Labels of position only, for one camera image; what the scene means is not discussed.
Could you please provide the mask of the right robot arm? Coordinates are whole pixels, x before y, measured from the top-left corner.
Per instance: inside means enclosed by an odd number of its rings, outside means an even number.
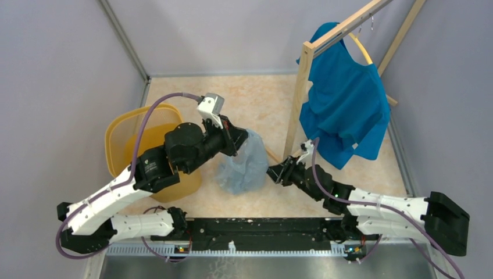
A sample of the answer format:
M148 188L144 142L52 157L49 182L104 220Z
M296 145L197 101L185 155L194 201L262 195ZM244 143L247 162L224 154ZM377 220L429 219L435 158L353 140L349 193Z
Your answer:
M387 235L427 241L452 256L467 254L470 215L441 192L414 198L377 194L338 182L319 164L307 167L292 156L268 167L267 175L322 201L330 213L344 215L341 232L347 239Z

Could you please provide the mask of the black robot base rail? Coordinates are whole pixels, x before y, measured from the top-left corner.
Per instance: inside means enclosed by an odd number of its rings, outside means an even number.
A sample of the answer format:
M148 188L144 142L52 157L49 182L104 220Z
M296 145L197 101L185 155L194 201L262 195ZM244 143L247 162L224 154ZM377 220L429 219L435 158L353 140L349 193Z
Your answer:
M363 234L343 219L194 218L181 235L151 236L153 241L184 241L192 251L225 251L232 242L238 251L329 250L332 243L361 241Z

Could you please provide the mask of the blue plastic trash bag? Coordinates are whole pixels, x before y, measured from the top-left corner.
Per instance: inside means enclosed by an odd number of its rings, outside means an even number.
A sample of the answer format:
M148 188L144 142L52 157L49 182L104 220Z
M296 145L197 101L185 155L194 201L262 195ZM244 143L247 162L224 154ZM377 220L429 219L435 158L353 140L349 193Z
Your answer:
M261 189L269 167L262 137L250 129L247 132L248 138L241 145L237 155L224 155L216 172L219 187L233 195Z

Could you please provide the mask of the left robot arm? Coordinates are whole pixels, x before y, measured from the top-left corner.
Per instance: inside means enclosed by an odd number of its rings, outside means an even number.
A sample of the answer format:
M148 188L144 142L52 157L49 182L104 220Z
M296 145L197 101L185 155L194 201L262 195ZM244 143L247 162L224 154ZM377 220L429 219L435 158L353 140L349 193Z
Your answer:
M185 213L175 207L142 215L121 215L126 206L177 185L180 174L191 174L215 155L236 156L248 139L246 129L226 116L219 124L210 119L201 125L181 123L165 134L163 145L151 148L110 183L88 198L58 204L62 225L56 248L69 259L85 259L124 239L169 236L180 240L187 230Z

